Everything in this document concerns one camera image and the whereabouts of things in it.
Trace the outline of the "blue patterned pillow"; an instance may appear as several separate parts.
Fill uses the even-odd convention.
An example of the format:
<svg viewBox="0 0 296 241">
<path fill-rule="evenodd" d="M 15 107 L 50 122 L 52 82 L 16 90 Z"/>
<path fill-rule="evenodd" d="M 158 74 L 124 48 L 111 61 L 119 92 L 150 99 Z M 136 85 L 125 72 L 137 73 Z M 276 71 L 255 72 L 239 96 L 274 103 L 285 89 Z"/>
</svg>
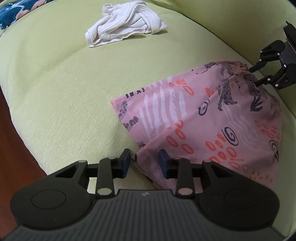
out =
<svg viewBox="0 0 296 241">
<path fill-rule="evenodd" d="M 1 6 L 1 30 L 5 30 L 18 19 L 51 0 L 23 0 Z"/>
</svg>

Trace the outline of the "pink patterned shorts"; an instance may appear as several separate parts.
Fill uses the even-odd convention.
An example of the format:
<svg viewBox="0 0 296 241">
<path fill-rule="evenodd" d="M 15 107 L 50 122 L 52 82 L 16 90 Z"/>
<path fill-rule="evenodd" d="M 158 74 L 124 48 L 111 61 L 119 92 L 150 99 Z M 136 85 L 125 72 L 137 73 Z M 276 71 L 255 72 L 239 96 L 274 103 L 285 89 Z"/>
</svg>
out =
<svg viewBox="0 0 296 241">
<path fill-rule="evenodd" d="M 114 99 L 116 115 L 139 146 L 136 166 L 154 185 L 174 189 L 161 149 L 199 164 L 217 162 L 268 188 L 281 141 L 279 100 L 239 61 L 211 62 Z"/>
</svg>

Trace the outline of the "white crumpled garment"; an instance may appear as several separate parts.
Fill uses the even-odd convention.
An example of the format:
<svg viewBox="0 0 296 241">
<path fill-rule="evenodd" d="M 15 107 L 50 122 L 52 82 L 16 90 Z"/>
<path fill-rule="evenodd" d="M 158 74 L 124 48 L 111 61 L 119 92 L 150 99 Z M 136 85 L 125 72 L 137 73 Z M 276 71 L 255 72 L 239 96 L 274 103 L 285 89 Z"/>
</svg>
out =
<svg viewBox="0 0 296 241">
<path fill-rule="evenodd" d="M 85 33 L 88 47 L 121 41 L 134 35 L 157 34 L 168 26 L 144 1 L 104 4 L 103 18 Z"/>
</svg>

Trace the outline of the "green sofa cover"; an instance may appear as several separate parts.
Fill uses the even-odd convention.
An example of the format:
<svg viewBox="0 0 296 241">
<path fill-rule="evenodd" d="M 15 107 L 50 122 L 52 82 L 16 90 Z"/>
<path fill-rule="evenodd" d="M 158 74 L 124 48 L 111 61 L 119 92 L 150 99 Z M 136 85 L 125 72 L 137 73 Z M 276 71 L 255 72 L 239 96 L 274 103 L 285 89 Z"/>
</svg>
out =
<svg viewBox="0 0 296 241">
<path fill-rule="evenodd" d="M 168 26 L 165 31 L 88 47 L 85 33 L 103 18 L 103 5 L 127 2 L 51 1 L 1 33 L 1 89 L 16 131 L 47 174 L 125 148 L 137 154 L 114 99 L 211 62 L 250 67 L 261 48 L 284 37 L 286 21 L 295 23 L 289 1 L 146 1 Z M 272 188 L 280 211 L 273 226 L 286 237 L 295 231 L 295 94 L 264 88 L 281 109 Z M 159 186 L 135 163 L 115 187 Z"/>
</svg>

